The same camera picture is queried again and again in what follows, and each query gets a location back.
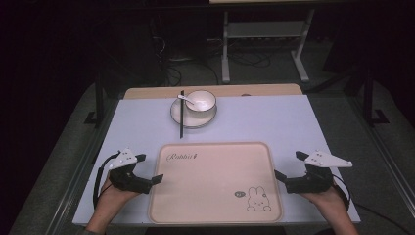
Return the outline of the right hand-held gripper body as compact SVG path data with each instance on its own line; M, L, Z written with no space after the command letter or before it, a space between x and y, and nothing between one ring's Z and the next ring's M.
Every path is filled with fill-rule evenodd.
M289 194L320 193L327 191L334 183L332 167L352 167L353 163L334 155L315 151L303 161L305 175L287 178L285 185Z

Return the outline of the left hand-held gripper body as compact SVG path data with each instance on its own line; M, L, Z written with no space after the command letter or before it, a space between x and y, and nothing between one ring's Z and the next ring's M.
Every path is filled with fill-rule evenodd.
M151 180L134 174L138 164L135 156L129 148L122 150L109 166L110 181L122 191L149 194L153 186Z

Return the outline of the person's left hand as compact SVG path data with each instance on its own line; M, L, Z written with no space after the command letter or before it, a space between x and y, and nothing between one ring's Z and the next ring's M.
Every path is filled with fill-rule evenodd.
M130 200L137 196L137 192L122 191L114 187L110 179L107 179L101 189L95 213L100 218L114 218Z

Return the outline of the person's right hand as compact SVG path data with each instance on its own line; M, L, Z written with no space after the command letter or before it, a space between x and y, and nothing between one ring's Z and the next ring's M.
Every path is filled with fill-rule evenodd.
M346 212L341 196L333 187L321 193L302 193L304 198L311 202L324 216L338 215Z

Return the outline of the pair of black chopsticks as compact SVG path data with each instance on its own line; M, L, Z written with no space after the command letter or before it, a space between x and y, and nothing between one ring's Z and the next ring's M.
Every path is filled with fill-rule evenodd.
M183 138L183 135L184 135L184 101L181 98L182 96L184 96L184 94L185 94L184 90L181 90L180 98L179 98L179 100L180 100L180 123L179 123L179 125L180 125L180 129L179 129L180 139Z

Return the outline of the pink tray with rabbit print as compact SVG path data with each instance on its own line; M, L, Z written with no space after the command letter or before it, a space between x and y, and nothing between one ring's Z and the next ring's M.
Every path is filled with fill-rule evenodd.
M275 223L283 216L274 164L261 142L161 148L150 220L157 224Z

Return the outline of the white plate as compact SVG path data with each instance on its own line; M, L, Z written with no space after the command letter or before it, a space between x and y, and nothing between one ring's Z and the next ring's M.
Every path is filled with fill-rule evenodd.
M172 119L185 128L200 128L210 123L217 112L217 107L214 106L206 113L196 113L190 110L185 104L182 104L179 99L176 99L170 107L170 116Z

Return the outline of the black metal stand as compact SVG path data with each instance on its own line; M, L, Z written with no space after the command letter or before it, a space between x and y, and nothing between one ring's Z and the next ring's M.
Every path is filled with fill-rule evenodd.
M95 111L89 112L85 123L94 124L99 127L104 118L104 89L102 84L102 77L98 73L95 77Z
M371 127L376 124L389 123L381 110L373 109L373 89L374 79L370 70L367 70L363 87L363 117Z

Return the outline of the white spoon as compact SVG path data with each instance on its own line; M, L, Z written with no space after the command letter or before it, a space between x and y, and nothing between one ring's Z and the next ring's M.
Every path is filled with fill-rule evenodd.
M186 102L189 102L190 104L192 104L192 105L194 105L195 103L194 103L194 101L192 101L191 99L189 99L188 97L186 97L186 96L184 96L184 95L177 95L177 98L178 99L181 99L181 100L184 100L184 101L186 101Z

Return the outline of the white bowl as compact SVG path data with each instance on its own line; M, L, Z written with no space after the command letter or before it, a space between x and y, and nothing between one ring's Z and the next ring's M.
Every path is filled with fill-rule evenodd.
M216 106L216 97L206 90L193 91L186 98L186 107L192 113L207 114Z

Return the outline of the white metal desk frame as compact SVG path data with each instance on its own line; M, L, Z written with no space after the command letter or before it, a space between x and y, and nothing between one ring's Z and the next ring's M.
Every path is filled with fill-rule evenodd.
M301 53L308 36L314 9L307 13L303 21L282 21L282 22L230 22L229 13L223 14L223 35L222 35L222 56L221 56L221 76L225 84L230 82L230 70L228 59L228 40L243 38L298 38L300 40L296 50L291 52L293 62L296 66L300 80L308 82L309 77L301 61Z

